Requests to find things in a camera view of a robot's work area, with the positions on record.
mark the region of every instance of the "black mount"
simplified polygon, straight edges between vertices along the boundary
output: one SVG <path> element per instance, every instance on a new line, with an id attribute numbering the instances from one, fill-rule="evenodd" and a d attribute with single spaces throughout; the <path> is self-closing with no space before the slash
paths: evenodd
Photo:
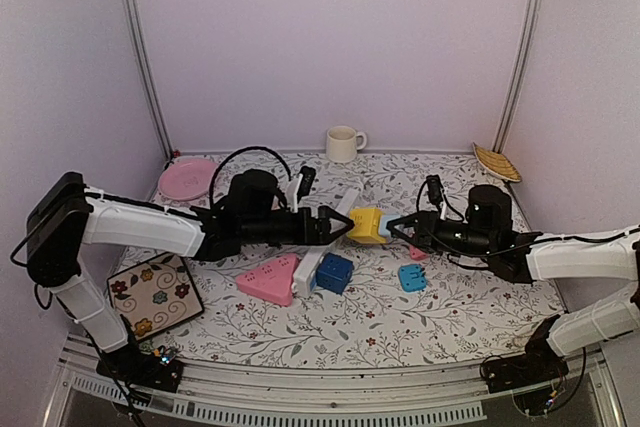
<path id="1" fill-rule="evenodd" d="M 480 376 L 487 382 L 490 393 L 538 384 L 569 373 L 565 360 L 558 357 L 547 342 L 549 331 L 558 318 L 559 315 L 554 315 L 538 326 L 527 342 L 524 354 L 482 363 Z"/>
<path id="2" fill-rule="evenodd" d="M 636 268 L 638 269 L 638 278 L 640 279 L 640 242 L 634 242 L 631 246 L 636 253 Z M 640 309 L 640 283 L 638 284 L 638 288 L 631 296 L 631 302 L 636 304 L 636 307 Z"/>
<path id="3" fill-rule="evenodd" d="M 125 318 L 122 318 L 122 321 L 129 332 L 127 345 L 113 352 L 101 352 L 96 372 L 105 377 L 113 377 L 126 385 L 134 384 L 164 392 L 177 392 L 184 364 L 173 359 L 165 365 L 161 357 L 142 353 L 128 322 Z"/>
<path id="4" fill-rule="evenodd" d="M 27 217 L 27 272 L 42 287 L 58 287 L 80 274 L 78 252 L 93 208 L 82 175 L 67 172 Z"/>

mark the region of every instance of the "light blue block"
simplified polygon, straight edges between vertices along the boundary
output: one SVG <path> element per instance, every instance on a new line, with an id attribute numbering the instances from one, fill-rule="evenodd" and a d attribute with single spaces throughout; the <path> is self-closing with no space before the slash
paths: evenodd
<path id="1" fill-rule="evenodd" d="M 417 292 L 427 288 L 424 267 L 419 264 L 403 265 L 398 269 L 400 285 L 405 292 Z"/>
<path id="2" fill-rule="evenodd" d="M 389 232 L 389 229 L 387 229 L 387 223 L 392 220 L 399 219 L 400 217 L 402 217 L 400 214 L 389 214 L 380 217 L 380 227 L 378 227 L 378 234 L 380 234 L 380 236 L 384 237 L 385 239 L 390 239 L 391 232 Z"/>

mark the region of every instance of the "pink small block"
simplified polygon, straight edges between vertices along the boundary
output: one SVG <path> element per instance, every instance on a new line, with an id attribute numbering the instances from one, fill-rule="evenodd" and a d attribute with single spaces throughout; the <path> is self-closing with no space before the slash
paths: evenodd
<path id="1" fill-rule="evenodd" d="M 409 257 L 411 257 L 412 260 L 424 260 L 429 257 L 429 254 L 425 254 L 420 249 L 416 249 L 413 245 L 410 245 Z"/>
<path id="2" fill-rule="evenodd" d="M 300 260 L 296 254 L 282 257 L 251 269 L 236 277 L 238 290 L 259 299 L 287 307 L 293 302 L 293 273 Z"/>

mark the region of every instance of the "pink plate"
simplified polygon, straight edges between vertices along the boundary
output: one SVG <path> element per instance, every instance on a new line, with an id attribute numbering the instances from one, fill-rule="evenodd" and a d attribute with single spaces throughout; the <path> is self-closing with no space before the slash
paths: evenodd
<path id="1" fill-rule="evenodd" d="M 193 200 L 206 194 L 218 164 L 206 159 L 178 161 L 160 176 L 158 190 L 173 200 Z"/>

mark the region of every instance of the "floral coaster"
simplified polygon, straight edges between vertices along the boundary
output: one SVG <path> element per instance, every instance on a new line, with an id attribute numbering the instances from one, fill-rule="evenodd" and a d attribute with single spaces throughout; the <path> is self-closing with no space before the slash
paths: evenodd
<path id="1" fill-rule="evenodd" d="M 107 280 L 111 305 L 145 340 L 204 312 L 184 261 L 161 254 Z"/>

